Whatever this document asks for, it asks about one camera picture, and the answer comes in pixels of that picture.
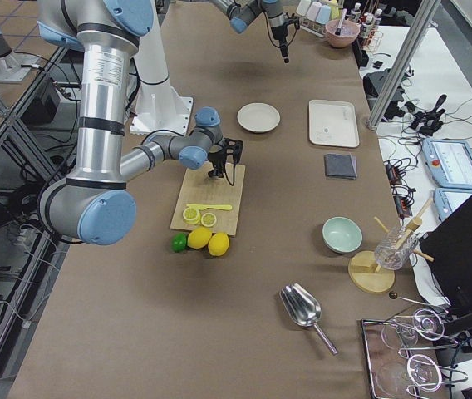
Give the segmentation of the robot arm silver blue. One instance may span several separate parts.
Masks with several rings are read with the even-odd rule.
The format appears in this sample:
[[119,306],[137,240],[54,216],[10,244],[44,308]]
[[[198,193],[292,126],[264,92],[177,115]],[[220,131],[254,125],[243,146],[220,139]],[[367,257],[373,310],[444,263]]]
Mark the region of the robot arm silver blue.
[[158,25],[151,1],[40,1],[41,37],[84,53],[76,164],[45,189],[42,222],[60,235],[87,244],[109,245],[133,227],[136,202],[129,180],[164,160],[197,170],[231,140],[223,136],[218,112],[200,109],[185,136],[152,135],[122,152],[130,60],[140,39]]
[[300,28],[300,19],[295,13],[284,12],[277,0],[253,0],[241,5],[236,1],[210,1],[228,20],[231,28],[243,33],[258,17],[265,15],[268,38],[280,53],[283,61],[289,63],[289,46]]

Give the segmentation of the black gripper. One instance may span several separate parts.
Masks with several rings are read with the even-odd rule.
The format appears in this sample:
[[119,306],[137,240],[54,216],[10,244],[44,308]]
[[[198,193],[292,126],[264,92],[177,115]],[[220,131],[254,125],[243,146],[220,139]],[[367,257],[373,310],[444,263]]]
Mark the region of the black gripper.
[[241,140],[223,138],[208,153],[208,161],[213,166],[213,169],[208,172],[208,177],[223,179],[227,158],[231,156],[233,164],[237,165],[241,160],[242,153],[243,142]]
[[276,17],[269,18],[269,28],[273,35],[273,41],[281,52],[285,63],[289,63],[288,47],[290,42],[288,41],[288,27],[290,25],[293,25],[295,31],[300,28],[299,17],[295,13],[281,13]]

